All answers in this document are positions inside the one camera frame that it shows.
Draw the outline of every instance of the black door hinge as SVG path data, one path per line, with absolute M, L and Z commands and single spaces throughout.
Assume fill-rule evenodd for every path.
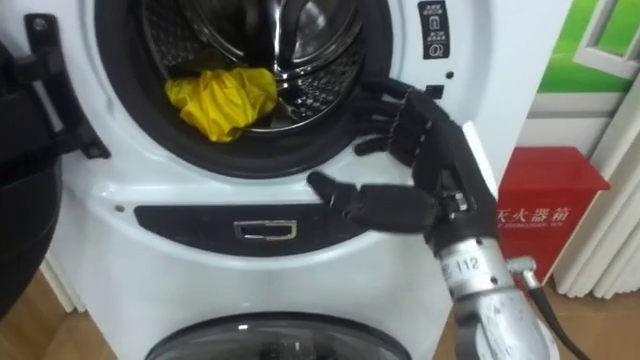
M 89 159 L 111 157 L 87 119 L 76 96 L 60 46 L 58 22 L 49 14 L 25 16 L 31 54 L 15 58 L 12 75 L 18 85 L 41 82 L 64 125 L 56 132 L 52 147 L 60 154 L 81 150 Z

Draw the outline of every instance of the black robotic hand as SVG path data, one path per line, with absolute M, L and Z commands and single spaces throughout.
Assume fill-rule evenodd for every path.
M 358 156 L 386 151 L 411 168 L 414 186 L 307 182 L 329 207 L 367 228 L 427 238 L 495 237 L 495 198 L 461 127 L 427 94 L 393 79 L 365 79 L 353 115 Z

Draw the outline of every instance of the white wall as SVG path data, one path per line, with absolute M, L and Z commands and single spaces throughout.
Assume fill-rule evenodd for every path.
M 589 157 L 610 118 L 527 119 L 518 146 L 574 146 Z

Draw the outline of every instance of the red fire extinguisher box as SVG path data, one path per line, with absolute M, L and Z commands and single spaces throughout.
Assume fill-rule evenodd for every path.
M 598 191 L 609 184 L 576 148 L 516 148 L 496 218 L 505 257 L 530 255 L 542 281 Z

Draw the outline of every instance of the chinese characters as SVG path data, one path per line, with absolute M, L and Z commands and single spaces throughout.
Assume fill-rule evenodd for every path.
M 524 208 L 499 209 L 496 214 L 498 227 L 505 228 L 537 228 L 562 226 L 569 217 L 571 209 L 568 207 L 536 208 L 527 210 Z

